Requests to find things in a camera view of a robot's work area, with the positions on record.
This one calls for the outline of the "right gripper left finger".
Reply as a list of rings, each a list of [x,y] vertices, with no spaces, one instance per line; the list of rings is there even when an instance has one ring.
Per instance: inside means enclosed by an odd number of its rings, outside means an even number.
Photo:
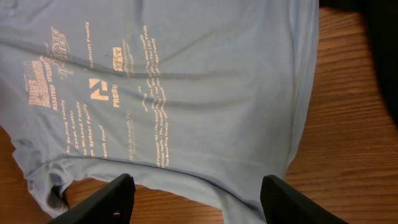
[[[122,174],[49,224],[129,224],[135,191],[133,177]]]

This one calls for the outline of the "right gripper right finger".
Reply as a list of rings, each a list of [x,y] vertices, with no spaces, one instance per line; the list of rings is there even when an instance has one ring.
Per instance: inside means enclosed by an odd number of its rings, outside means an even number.
[[[347,224],[275,175],[262,180],[261,204],[267,224]]]

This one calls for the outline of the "light blue t-shirt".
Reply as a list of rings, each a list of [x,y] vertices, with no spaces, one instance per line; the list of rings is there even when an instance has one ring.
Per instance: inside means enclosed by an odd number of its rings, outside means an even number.
[[[317,63],[318,1],[1,2],[1,126],[52,217],[75,180],[150,189],[264,223]]]

